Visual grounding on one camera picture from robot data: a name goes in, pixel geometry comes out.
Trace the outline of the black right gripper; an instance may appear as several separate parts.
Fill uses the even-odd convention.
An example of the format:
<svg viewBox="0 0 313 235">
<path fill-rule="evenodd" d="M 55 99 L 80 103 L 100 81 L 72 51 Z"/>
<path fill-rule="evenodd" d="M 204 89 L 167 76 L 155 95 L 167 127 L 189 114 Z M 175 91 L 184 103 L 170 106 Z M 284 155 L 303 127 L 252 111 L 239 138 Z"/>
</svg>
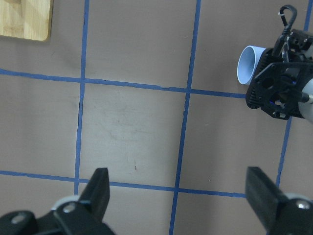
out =
<svg viewBox="0 0 313 235">
<path fill-rule="evenodd" d="M 246 104 L 273 118 L 313 118 L 313 35 L 292 30 L 278 56 L 267 48 L 246 93 Z"/>
</svg>

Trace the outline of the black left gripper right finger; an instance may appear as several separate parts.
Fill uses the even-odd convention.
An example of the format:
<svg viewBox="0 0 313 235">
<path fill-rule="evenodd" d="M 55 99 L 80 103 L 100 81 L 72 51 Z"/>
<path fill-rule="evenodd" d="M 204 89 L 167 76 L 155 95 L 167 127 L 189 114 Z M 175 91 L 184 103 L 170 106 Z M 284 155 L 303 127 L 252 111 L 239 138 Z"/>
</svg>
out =
<svg viewBox="0 0 313 235">
<path fill-rule="evenodd" d="M 296 193 L 284 193 L 259 168 L 246 170 L 246 199 L 269 235 L 311 235 L 313 201 Z"/>
</svg>

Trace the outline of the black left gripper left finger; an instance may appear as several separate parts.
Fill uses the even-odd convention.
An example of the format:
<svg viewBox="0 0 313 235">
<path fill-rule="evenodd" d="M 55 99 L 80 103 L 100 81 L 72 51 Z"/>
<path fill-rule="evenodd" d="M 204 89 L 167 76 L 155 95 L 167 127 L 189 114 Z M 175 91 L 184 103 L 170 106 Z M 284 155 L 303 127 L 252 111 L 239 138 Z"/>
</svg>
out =
<svg viewBox="0 0 313 235">
<path fill-rule="evenodd" d="M 113 235 L 102 222 L 110 199 L 109 173 L 98 168 L 78 199 L 65 202 L 53 213 L 64 235 Z"/>
</svg>

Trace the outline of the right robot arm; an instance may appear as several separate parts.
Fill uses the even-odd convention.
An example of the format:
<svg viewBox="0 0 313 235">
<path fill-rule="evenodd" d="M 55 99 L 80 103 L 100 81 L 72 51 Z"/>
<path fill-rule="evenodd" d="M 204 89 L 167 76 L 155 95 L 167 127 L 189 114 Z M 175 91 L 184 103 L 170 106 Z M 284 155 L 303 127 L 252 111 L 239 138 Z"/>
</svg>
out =
<svg viewBox="0 0 313 235">
<path fill-rule="evenodd" d="M 272 48 L 252 50 L 239 78 L 247 78 L 246 104 L 269 116 L 313 120 L 313 36 L 293 29 L 282 51 L 272 55 Z"/>
</svg>

